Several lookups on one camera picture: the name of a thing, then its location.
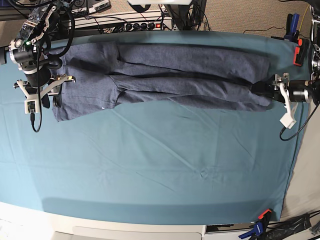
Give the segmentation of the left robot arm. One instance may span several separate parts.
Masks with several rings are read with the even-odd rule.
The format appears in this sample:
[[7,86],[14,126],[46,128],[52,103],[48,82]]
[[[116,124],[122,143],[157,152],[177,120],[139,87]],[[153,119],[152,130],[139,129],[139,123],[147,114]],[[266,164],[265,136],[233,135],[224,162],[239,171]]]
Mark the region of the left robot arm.
[[308,70],[310,79],[290,80],[288,73],[275,74],[267,81],[259,81],[252,85],[251,92],[270,98],[284,104],[285,114],[281,122],[294,122],[294,115],[298,103],[320,103],[320,2],[307,0],[312,14],[310,36],[308,38],[298,36],[300,32],[294,24],[297,17],[291,15],[288,18],[289,30],[285,40],[297,43],[293,52],[293,65],[302,67],[309,60]]

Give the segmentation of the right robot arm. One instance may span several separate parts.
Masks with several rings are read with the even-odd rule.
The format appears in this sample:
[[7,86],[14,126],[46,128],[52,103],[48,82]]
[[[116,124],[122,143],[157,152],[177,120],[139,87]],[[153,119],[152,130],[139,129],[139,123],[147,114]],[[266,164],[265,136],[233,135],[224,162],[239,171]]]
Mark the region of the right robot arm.
[[[31,7],[31,12],[23,23],[17,37],[13,39],[8,51],[11,61],[18,66],[26,81],[18,80],[13,87],[20,88],[25,95],[26,113],[38,113],[41,107],[49,108],[49,97],[53,105],[62,106],[62,85],[75,82],[72,76],[54,76],[51,70],[62,67],[62,56],[71,47],[75,35],[75,18],[72,15],[73,0],[40,0]],[[50,34],[61,23],[61,10],[69,17],[71,27],[68,30],[68,42],[60,53],[51,54]]]

